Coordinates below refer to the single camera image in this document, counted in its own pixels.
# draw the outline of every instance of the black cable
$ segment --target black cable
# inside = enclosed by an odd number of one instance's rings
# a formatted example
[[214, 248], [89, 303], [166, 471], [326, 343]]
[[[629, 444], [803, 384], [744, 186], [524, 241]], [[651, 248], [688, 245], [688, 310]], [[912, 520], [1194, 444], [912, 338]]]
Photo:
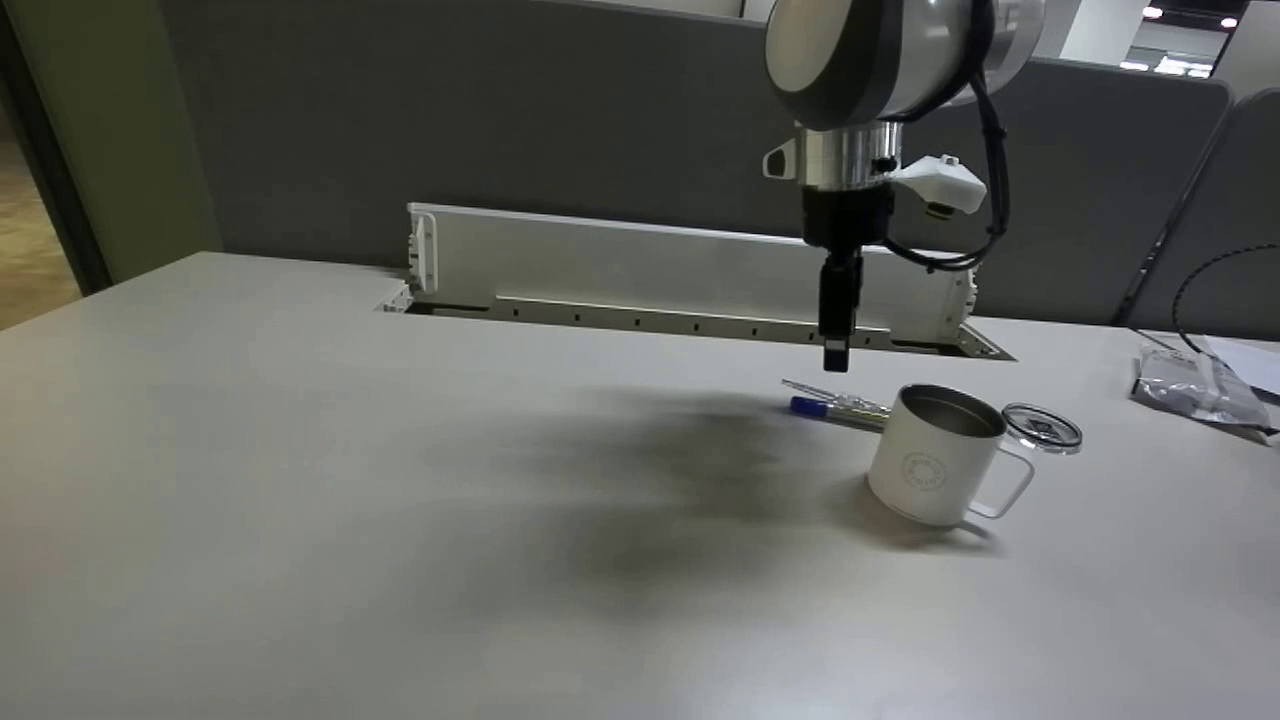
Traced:
[[970, 94], [975, 94], [975, 112], [978, 112], [978, 123], [984, 123], [984, 147], [989, 147], [989, 181], [992, 181], [992, 222], [989, 222], [989, 245], [975, 248], [975, 250], [959, 250], [959, 256], [928, 256], [928, 250], [917, 250], [917, 248], [905, 248], [895, 245], [890, 236], [883, 236], [883, 248], [901, 258], [912, 258], [928, 270], [970, 270], [975, 262], [984, 262], [992, 256], [992, 248], [1005, 241], [1006, 232], [1006, 217], [1013, 217], [1013, 205], [1006, 205], [1006, 153], [1005, 153], [1005, 123], [998, 123], [998, 112], [992, 103], [992, 90], [989, 90], [989, 75], [975, 71], [970, 75]]
[[1192, 286], [1205, 270], [1213, 270], [1217, 262], [1228, 262], [1228, 258], [1239, 258], [1239, 256], [1261, 256], [1261, 250], [1280, 250], [1280, 245], [1247, 245], [1247, 248], [1217, 250], [1217, 256], [1206, 256], [1205, 262], [1194, 262], [1192, 276], [1171, 292], [1171, 332], [1174, 332], [1192, 351], [1198, 351], [1198, 343], [1184, 332], [1184, 319], [1178, 319], [1178, 309], [1184, 309], [1189, 286]]

